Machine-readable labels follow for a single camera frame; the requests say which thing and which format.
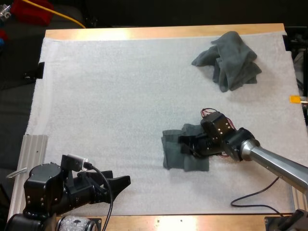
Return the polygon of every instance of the metal frame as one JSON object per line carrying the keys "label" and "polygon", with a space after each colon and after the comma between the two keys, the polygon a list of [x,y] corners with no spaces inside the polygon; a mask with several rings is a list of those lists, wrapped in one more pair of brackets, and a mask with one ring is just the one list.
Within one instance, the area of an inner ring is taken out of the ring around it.
{"label": "metal frame", "polygon": [[43,164],[47,141],[46,135],[24,135],[17,170],[8,175],[8,178],[16,176],[8,219],[16,213],[23,212],[26,205],[24,182],[32,168]]}

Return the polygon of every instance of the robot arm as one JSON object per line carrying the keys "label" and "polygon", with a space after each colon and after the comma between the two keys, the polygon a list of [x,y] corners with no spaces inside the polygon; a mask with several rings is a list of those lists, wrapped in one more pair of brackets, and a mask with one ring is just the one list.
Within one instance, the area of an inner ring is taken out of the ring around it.
{"label": "robot arm", "polygon": [[212,141],[234,160],[253,160],[307,195],[308,167],[262,148],[248,130],[236,130],[220,112],[204,117],[201,125]]}
{"label": "robot arm", "polygon": [[[213,112],[201,121],[212,142],[236,161],[255,161],[308,197],[308,167],[270,152],[246,129],[236,130],[220,112]],[[308,231],[308,212],[298,209],[287,217],[266,217],[267,231]]]}

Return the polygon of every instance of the white foam mat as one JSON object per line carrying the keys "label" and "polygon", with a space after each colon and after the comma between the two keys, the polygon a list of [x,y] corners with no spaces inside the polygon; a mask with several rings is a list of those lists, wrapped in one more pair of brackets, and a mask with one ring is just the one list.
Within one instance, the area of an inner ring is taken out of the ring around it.
{"label": "white foam mat", "polygon": [[[114,176],[131,176],[115,200],[113,215],[267,213],[234,208],[230,201],[265,188],[275,176],[253,162],[211,157],[209,172],[163,168],[162,131],[199,124],[200,110],[216,108],[261,145],[308,166],[308,140],[291,54],[282,32],[242,36],[256,52],[257,84],[225,93],[212,82],[212,67],[191,61],[217,37],[129,41],[44,39],[29,134],[46,134],[45,162],[62,154],[95,161]],[[292,212],[290,187],[279,180],[243,203]],[[108,204],[87,205],[76,215],[105,215]]]}

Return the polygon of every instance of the black cable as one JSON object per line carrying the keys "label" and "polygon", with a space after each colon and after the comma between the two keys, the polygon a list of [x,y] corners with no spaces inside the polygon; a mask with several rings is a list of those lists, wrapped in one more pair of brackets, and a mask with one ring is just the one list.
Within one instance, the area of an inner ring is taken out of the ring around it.
{"label": "black cable", "polygon": [[83,167],[85,167],[86,169],[89,169],[89,170],[96,171],[102,177],[102,179],[104,181],[104,184],[106,184],[106,186],[107,186],[107,188],[109,190],[110,206],[109,206],[108,214],[107,214],[104,226],[103,226],[103,231],[105,231],[106,228],[107,228],[110,216],[111,216],[112,208],[114,206],[114,197],[113,197],[113,194],[112,194],[112,190],[111,190],[110,184],[109,184],[108,180],[106,179],[106,177],[101,173],[101,171],[99,169],[97,169],[96,167],[94,167],[91,163],[85,162],[83,164]]}
{"label": "black cable", "polygon": [[271,186],[273,186],[273,184],[279,180],[279,177],[277,177],[268,187],[266,187],[265,189],[262,189],[258,192],[255,192],[255,193],[252,193],[252,194],[249,194],[249,195],[246,195],[246,196],[242,196],[240,198],[237,198],[233,201],[231,201],[230,205],[233,206],[233,207],[266,207],[266,208],[270,208],[271,210],[274,210],[277,214],[279,214],[281,217],[283,217],[283,215],[277,211],[276,209],[274,209],[273,207],[269,206],[269,205],[235,205],[234,202],[237,202],[239,200],[242,200],[242,199],[245,199],[247,197],[250,197],[250,196],[254,196],[254,195],[257,195],[257,194],[260,194],[264,191],[266,191],[267,189],[269,189]]}

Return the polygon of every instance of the gray cloth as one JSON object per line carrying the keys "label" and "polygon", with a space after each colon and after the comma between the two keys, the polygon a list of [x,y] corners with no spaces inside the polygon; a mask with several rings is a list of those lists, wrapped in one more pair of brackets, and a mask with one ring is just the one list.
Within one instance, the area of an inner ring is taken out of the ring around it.
{"label": "gray cloth", "polygon": [[209,161],[206,158],[195,158],[189,153],[185,144],[178,142],[179,136],[196,136],[203,133],[200,125],[184,124],[182,130],[163,131],[164,168],[180,168],[188,171],[208,171]]}
{"label": "gray cloth", "polygon": [[195,66],[214,66],[213,82],[222,92],[236,90],[243,84],[257,83],[261,69],[253,62],[257,55],[235,31],[212,41],[215,46],[193,60]]}

